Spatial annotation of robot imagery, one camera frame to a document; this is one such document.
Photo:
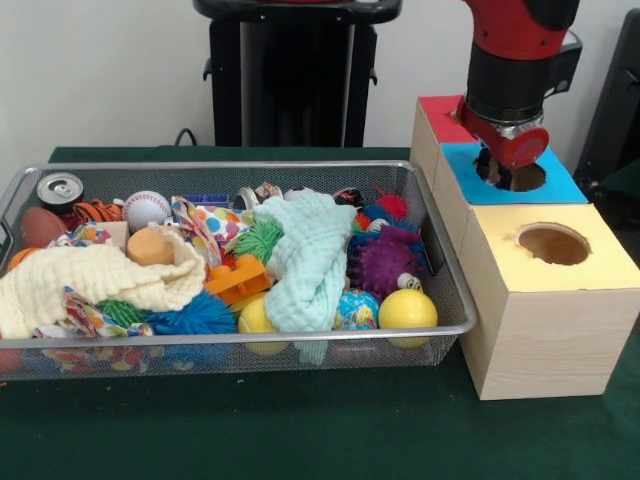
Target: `red square top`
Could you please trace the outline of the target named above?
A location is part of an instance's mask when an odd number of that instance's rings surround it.
[[[458,107],[460,98],[462,95],[419,99],[438,143],[478,143],[476,138],[451,117]]]

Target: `light blue towel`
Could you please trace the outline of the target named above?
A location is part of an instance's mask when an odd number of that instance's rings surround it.
[[[269,274],[278,280],[265,298],[269,319],[281,332],[331,330],[344,288],[344,247],[355,208],[313,193],[292,202],[270,198],[253,214],[256,222],[275,220],[284,232],[267,264]],[[321,363],[326,344],[323,349],[305,343],[309,348],[301,348],[301,359]]]

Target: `cream towel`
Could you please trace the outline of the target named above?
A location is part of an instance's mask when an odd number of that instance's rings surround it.
[[[175,232],[174,265],[142,267],[110,245],[54,247],[29,255],[0,280],[0,335],[30,338],[36,327],[66,318],[63,289],[90,302],[124,300],[139,309],[181,310],[202,291],[204,258]]]

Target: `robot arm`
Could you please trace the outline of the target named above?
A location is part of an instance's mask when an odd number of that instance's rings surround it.
[[[580,0],[464,0],[474,39],[458,119],[507,172],[535,163],[549,143],[546,97],[569,89],[582,45],[569,27]]]

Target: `shape sorter box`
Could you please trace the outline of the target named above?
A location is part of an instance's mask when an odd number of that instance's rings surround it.
[[[481,146],[451,115],[459,98],[420,99],[411,160],[478,307],[461,338],[478,395],[601,394],[640,311],[640,272],[551,150],[538,188],[481,180]]]
[[[473,207],[460,253],[481,400],[599,395],[640,311],[640,271],[592,205]]]
[[[483,181],[474,167],[481,144],[452,117],[459,99],[418,100],[411,148],[411,161],[421,167],[431,187],[456,253],[460,253],[472,205],[587,203],[550,148],[537,167],[523,170],[514,180],[514,185],[526,186],[531,177],[542,175],[539,188],[506,191]]]

